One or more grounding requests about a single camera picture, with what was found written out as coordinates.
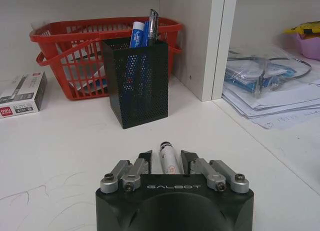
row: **yellow object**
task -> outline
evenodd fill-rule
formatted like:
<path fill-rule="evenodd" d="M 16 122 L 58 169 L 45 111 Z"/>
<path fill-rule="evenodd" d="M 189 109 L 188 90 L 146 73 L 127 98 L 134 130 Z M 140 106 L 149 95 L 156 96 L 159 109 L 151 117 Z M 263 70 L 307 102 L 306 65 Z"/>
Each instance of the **yellow object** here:
<path fill-rule="evenodd" d="M 284 32 L 286 34 L 298 33 L 300 35 L 320 34 L 320 21 L 306 22 L 297 27 L 286 29 Z"/>

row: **box label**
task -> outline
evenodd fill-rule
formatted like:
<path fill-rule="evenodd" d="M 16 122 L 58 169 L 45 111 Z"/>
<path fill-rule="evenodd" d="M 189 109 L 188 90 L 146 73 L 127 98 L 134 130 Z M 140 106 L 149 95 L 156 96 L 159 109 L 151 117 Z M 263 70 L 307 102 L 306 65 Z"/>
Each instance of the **box label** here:
<path fill-rule="evenodd" d="M 31 111 L 33 111 L 33 110 L 34 110 L 33 107 L 23 107 L 23 108 L 15 109 L 14 111 L 15 111 L 17 114 L 21 114 L 21 113 L 24 113 L 24 112 L 31 112 Z"/>
<path fill-rule="evenodd" d="M 35 94 L 34 92 L 30 92 L 30 93 L 23 93 L 23 94 L 16 94 L 13 96 L 2 97 L 0 98 L 0 104 L 23 101 L 23 100 L 31 100 L 34 97 L 34 94 Z"/>
<path fill-rule="evenodd" d="M 3 117 L 13 115 L 10 107 L 0 107 L 0 114 Z"/>

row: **screw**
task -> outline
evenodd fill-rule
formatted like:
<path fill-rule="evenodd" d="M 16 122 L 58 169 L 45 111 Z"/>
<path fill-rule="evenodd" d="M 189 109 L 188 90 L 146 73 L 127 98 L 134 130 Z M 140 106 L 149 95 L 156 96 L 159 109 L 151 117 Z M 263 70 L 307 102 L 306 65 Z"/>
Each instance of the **screw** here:
<path fill-rule="evenodd" d="M 113 180 L 113 179 L 114 179 L 113 173 L 107 173 L 104 177 L 105 177 L 107 180 Z"/>
<path fill-rule="evenodd" d="M 218 182 L 215 187 L 218 192 L 224 192 L 227 189 L 226 185 L 223 182 Z"/>
<path fill-rule="evenodd" d="M 130 193 L 134 190 L 134 186 L 131 182 L 128 182 L 123 189 L 126 193 Z"/>
<path fill-rule="evenodd" d="M 245 181 L 246 179 L 246 176 L 242 173 L 237 173 L 235 176 L 234 176 L 235 180 L 236 181 Z"/>

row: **white box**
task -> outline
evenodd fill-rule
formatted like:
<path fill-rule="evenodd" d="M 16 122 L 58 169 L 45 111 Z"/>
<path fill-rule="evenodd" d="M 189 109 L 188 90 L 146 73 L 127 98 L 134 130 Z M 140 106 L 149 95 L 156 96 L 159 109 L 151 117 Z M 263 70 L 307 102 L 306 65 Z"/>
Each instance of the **white box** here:
<path fill-rule="evenodd" d="M 17 76 L 0 95 L 0 119 L 38 112 L 46 86 L 43 71 Z"/>

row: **blue glue stick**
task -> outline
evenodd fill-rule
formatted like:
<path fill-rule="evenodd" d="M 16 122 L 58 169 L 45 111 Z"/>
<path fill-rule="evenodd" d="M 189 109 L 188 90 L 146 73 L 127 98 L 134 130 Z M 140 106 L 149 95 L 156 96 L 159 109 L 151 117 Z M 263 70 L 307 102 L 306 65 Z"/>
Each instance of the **blue glue stick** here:
<path fill-rule="evenodd" d="M 145 24 L 143 22 L 134 22 L 131 34 L 130 48 L 142 47 Z"/>

